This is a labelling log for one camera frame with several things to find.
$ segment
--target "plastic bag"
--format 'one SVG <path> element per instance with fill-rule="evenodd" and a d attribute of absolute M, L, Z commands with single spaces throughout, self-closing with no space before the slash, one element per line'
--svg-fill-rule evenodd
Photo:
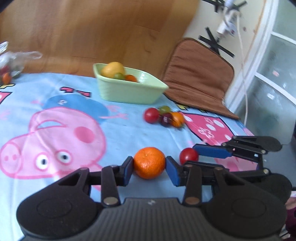
<path fill-rule="evenodd" d="M 6 51 L 7 46 L 8 42 L 0 44 L 0 54 Z M 23 71 L 27 59 L 39 59 L 41 57 L 42 54 L 38 51 L 6 52 L 0 56 L 0 76 L 3 78 L 4 74 L 9 73 L 11 77 L 14 77 Z"/>

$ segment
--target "red cherry tomato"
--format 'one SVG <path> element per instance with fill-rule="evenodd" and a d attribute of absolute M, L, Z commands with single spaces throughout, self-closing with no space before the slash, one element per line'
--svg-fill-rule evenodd
<path fill-rule="evenodd" d="M 0 69 L 0 75 L 4 75 L 5 73 L 8 73 L 10 71 L 9 66 L 8 65 L 4 65 L 1 69 Z"/>
<path fill-rule="evenodd" d="M 184 165 L 187 161 L 198 161 L 198 153 L 193 148 L 185 148 L 181 151 L 179 159 L 181 165 Z"/>
<path fill-rule="evenodd" d="M 126 76 L 124 77 L 124 79 L 127 80 L 127 81 L 131 81 L 131 82 L 138 82 L 138 81 L 137 81 L 137 78 L 134 77 L 134 76 L 131 75 L 131 74 L 126 75 Z"/>
<path fill-rule="evenodd" d="M 146 122 L 153 124 L 158 122 L 159 112 L 156 108 L 148 108 L 145 110 L 143 118 Z"/>

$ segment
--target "pig eye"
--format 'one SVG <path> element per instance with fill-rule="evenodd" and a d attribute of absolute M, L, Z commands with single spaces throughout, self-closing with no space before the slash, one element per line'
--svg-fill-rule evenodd
<path fill-rule="evenodd" d="M 36 166 L 40 170 L 46 170 L 48 168 L 48 158 L 44 154 L 40 154 L 36 158 Z"/>
<path fill-rule="evenodd" d="M 68 164 L 71 162 L 72 157 L 67 151 L 59 151 L 57 152 L 57 159 L 64 164 Z"/>

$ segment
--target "pig snout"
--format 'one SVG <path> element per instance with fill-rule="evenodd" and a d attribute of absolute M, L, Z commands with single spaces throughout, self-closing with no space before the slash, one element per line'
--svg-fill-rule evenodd
<path fill-rule="evenodd" d="M 18 173 L 22 166 L 22 159 L 18 146 L 8 142 L 0 151 L 0 168 L 8 176 Z"/>

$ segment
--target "wooden surface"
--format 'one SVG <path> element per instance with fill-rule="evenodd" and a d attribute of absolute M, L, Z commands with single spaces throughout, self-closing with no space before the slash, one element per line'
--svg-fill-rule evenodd
<path fill-rule="evenodd" d="M 199 0 L 14 0 L 0 14 L 0 41 L 40 51 L 26 72 L 93 76 L 118 61 L 156 77 L 191 22 Z"/>

